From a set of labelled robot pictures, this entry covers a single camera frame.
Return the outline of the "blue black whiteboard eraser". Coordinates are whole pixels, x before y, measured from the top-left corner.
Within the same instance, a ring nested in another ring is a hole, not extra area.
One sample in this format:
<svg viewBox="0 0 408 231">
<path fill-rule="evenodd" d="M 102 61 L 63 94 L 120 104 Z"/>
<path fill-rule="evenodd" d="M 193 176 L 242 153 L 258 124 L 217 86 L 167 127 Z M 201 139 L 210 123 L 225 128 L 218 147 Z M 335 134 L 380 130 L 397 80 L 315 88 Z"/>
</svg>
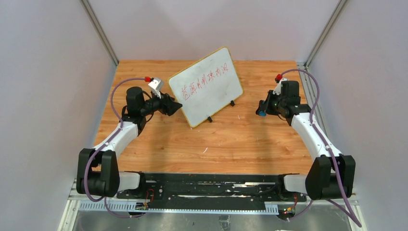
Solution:
<svg viewBox="0 0 408 231">
<path fill-rule="evenodd" d="M 257 115 L 258 115 L 258 116 L 265 117 L 265 116 L 267 116 L 267 113 L 266 113 L 265 111 L 258 111 L 258 112 L 257 112 Z"/>
</svg>

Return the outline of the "yellow framed whiteboard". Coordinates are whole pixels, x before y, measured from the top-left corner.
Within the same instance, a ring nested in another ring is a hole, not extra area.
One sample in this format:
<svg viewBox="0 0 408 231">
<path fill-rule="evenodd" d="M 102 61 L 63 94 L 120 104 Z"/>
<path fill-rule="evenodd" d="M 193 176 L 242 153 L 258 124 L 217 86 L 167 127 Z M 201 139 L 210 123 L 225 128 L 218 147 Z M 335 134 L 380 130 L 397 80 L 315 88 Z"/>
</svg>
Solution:
<svg viewBox="0 0 408 231">
<path fill-rule="evenodd" d="M 170 89 L 191 128 L 198 126 L 243 94 L 230 51 L 221 47 L 171 76 Z"/>
</svg>

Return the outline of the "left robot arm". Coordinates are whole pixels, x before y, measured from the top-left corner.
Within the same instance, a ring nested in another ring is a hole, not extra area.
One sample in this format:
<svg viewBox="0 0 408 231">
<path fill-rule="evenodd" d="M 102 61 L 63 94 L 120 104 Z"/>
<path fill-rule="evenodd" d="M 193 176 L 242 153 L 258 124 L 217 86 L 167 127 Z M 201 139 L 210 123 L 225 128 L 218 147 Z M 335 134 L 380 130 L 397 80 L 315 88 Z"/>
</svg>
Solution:
<svg viewBox="0 0 408 231">
<path fill-rule="evenodd" d="M 131 87 L 126 92 L 116 129 L 93 148 L 80 151 L 77 166 L 76 189 L 91 201 L 98 202 L 105 197 L 114 197 L 118 192 L 130 191 L 143 194 L 146 179 L 142 172 L 119 171 L 118 158 L 125 148 L 143 131 L 148 115 L 156 111 L 171 116 L 182 108 L 169 94 L 150 95 L 140 87 Z"/>
</svg>

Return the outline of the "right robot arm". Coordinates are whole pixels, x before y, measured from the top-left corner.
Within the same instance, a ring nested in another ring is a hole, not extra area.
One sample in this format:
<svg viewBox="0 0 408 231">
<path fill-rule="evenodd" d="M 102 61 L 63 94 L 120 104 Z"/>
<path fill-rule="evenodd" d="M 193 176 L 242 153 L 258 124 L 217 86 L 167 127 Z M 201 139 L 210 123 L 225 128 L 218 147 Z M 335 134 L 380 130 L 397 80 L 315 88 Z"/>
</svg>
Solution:
<svg viewBox="0 0 408 231">
<path fill-rule="evenodd" d="M 307 194 L 312 200 L 344 199 L 352 195 L 356 162 L 329 141 L 316 122 L 311 107 L 301 103 L 297 81 L 279 80 L 275 89 L 268 91 L 267 98 L 259 102 L 255 113 L 285 118 L 314 158 L 306 175 L 279 176 L 281 192 Z"/>
</svg>

